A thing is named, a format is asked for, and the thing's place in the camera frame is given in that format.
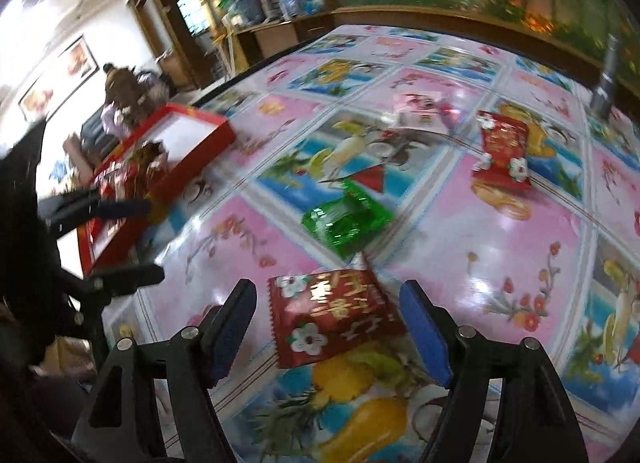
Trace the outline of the red gold figure snack bag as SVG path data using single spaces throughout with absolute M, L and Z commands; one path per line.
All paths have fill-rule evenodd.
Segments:
M 147 141 L 123 160 L 111 163 L 96 176 L 93 186 L 107 200 L 137 200 L 145 198 L 168 171 L 168 152 L 163 142 Z

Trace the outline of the red flower snack packet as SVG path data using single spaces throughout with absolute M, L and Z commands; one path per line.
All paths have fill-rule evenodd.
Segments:
M 479 111 L 475 119 L 483 152 L 472 168 L 474 178 L 508 190 L 533 189 L 526 157 L 527 125 L 488 111 Z
M 312 365 L 367 341 L 406 333 L 369 269 L 272 278 L 269 310 L 281 369 Z

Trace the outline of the pink white bear snack packet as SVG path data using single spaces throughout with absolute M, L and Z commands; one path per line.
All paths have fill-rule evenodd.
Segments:
M 396 94 L 392 126 L 400 129 L 450 134 L 457 110 L 440 91 Z

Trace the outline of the red white cardboard box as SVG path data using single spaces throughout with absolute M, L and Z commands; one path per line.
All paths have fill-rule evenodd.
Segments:
M 126 261 L 145 230 L 164 220 L 186 186 L 234 140 L 227 117 L 172 103 L 131 131 L 96 170 L 89 186 L 108 203 L 138 196 L 151 210 L 137 217 L 92 218 L 79 227 L 82 273 Z

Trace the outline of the brown stuffed toy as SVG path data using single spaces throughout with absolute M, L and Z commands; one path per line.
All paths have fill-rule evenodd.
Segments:
M 128 67 L 103 65 L 105 73 L 105 103 L 119 113 L 122 125 L 129 130 L 142 123 L 152 112 L 148 97 L 137 76 Z

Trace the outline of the wooden cabinet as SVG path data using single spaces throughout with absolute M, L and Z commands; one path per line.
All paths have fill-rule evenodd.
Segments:
M 177 0 L 128 0 L 128 4 L 134 13 L 140 13 L 144 6 L 155 9 L 170 44 L 186 68 L 186 76 L 195 85 L 204 84 L 208 79 L 204 54 L 190 36 Z M 212 44 L 230 41 L 231 50 L 224 58 L 240 70 L 347 23 L 441 30 L 486 41 L 557 67 L 589 86 L 597 85 L 604 63 L 604 59 L 590 59 L 524 28 L 442 9 L 394 4 L 343 7 L 338 0 L 195 0 L 195 7 Z M 637 111 L 639 85 L 632 87 L 618 74 L 616 78 L 616 104 Z

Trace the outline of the green foil snack packet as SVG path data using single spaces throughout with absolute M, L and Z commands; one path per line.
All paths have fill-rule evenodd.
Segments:
M 300 224 L 322 245 L 347 259 L 361 252 L 394 219 L 389 209 L 357 183 L 346 180 L 337 200 L 309 209 Z

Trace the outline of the colourful plastic tablecloth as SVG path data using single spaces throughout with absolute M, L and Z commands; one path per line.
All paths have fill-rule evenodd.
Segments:
M 392 126 L 396 94 L 440 91 L 450 134 Z M 367 249 L 388 293 L 418 282 L 488 339 L 544 345 L 593 462 L 637 441 L 639 134 L 590 117 L 589 91 L 510 51 L 449 35 L 343 25 L 222 88 L 204 108 L 236 140 L 138 253 L 165 281 L 105 311 L 111 341 L 169 339 L 251 279 L 258 306 L 212 391 L 242 462 L 414 462 L 446 391 L 408 339 L 278 367 L 269 280 L 344 266 L 300 224 L 349 180 L 395 219 Z M 477 180 L 479 111 L 528 127 L 533 189 Z

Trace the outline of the grey metal flashlight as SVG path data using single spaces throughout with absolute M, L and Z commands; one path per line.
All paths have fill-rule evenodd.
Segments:
M 609 33 L 599 80 L 592 90 L 588 105 L 591 117 L 607 122 L 613 108 L 617 89 L 617 70 L 620 65 L 620 38 Z

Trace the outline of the framed wall picture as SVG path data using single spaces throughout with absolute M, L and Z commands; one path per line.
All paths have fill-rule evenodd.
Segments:
M 43 70 L 18 101 L 26 122 L 53 116 L 96 74 L 98 68 L 85 38 L 76 38 Z

